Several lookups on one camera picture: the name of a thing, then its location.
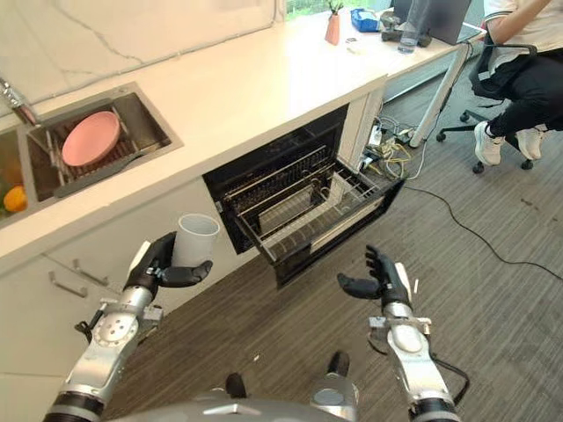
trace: cabinet handle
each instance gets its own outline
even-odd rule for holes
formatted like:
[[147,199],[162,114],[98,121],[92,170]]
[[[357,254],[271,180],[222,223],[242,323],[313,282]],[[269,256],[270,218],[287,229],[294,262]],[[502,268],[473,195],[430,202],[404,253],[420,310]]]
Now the cabinet handle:
[[69,293],[72,293],[73,295],[83,297],[83,298],[88,296],[88,289],[86,287],[81,287],[80,290],[75,290],[72,287],[65,286],[64,284],[61,284],[60,282],[58,282],[56,280],[54,271],[49,271],[49,281],[51,281],[58,288],[61,288],[62,290],[65,290]]
[[83,270],[82,268],[80,268],[80,261],[78,259],[72,260],[72,267],[74,268],[74,271],[76,271],[80,275],[83,275],[84,277],[93,281],[94,283],[99,284],[100,286],[105,287],[109,284],[109,280],[107,279],[107,277],[104,277],[103,279],[99,279],[98,277],[94,277],[90,273],[88,273],[85,270]]

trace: pink vase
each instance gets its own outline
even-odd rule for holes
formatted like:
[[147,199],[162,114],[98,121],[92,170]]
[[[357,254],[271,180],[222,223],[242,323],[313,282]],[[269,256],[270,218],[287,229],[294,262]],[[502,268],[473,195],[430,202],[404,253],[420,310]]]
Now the pink vase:
[[328,27],[326,28],[325,40],[337,46],[340,41],[340,16],[331,15],[328,19]]

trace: water bottle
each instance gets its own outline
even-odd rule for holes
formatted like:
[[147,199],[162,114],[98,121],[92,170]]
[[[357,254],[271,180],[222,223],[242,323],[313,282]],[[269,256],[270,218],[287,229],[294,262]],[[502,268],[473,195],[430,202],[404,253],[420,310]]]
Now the water bottle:
[[409,55],[414,51],[419,42],[420,32],[426,31],[427,17],[430,9],[430,0],[413,0],[408,11],[408,17],[403,25],[403,35],[398,44],[400,53]]

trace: stainless steel sink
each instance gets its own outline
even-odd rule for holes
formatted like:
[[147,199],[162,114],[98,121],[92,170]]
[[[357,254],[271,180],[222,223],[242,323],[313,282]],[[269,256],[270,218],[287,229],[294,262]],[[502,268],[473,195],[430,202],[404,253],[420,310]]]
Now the stainless steel sink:
[[[62,145],[67,136],[80,121],[100,111],[113,112],[119,118],[121,133],[116,146],[100,162],[82,167],[68,166],[62,160]],[[1,219],[0,216],[0,227],[17,220],[16,216],[29,215],[104,178],[181,146],[136,84],[102,92],[40,116],[40,119],[43,122],[40,127],[20,126],[0,133],[0,171],[20,169],[19,184],[25,186],[29,204],[26,211],[10,218]]]
[[18,145],[18,130],[14,127],[0,133],[0,223],[11,216],[4,207],[4,196],[12,187],[24,184]]

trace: white shirt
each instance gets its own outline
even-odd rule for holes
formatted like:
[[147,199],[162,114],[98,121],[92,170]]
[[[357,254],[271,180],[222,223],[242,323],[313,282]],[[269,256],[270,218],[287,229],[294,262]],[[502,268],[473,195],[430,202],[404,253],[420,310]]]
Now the white shirt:
[[[485,22],[507,16],[533,0],[484,0]],[[563,0],[551,0],[521,32],[505,44],[531,44],[538,52],[563,48]],[[495,48],[489,63],[491,73],[505,62],[514,60],[528,50]]]

